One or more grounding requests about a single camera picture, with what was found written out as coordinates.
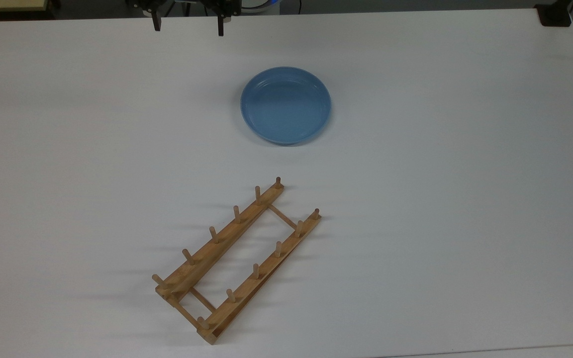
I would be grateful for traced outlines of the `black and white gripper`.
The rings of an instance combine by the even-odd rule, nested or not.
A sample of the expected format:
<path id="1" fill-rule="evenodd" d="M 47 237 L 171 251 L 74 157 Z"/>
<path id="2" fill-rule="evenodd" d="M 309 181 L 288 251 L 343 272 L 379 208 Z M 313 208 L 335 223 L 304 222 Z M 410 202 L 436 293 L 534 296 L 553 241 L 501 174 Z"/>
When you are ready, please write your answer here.
<path id="1" fill-rule="evenodd" d="M 160 32 L 162 20 L 159 13 L 155 10 L 164 5 L 167 0 L 127 0 L 126 4 L 131 7 L 137 7 L 146 13 L 151 13 L 155 31 Z M 241 14 L 240 0 L 175 0 L 175 2 L 200 3 L 207 10 L 212 11 L 218 16 L 217 28 L 218 36 L 224 36 L 224 23 L 226 16 L 239 16 Z"/>

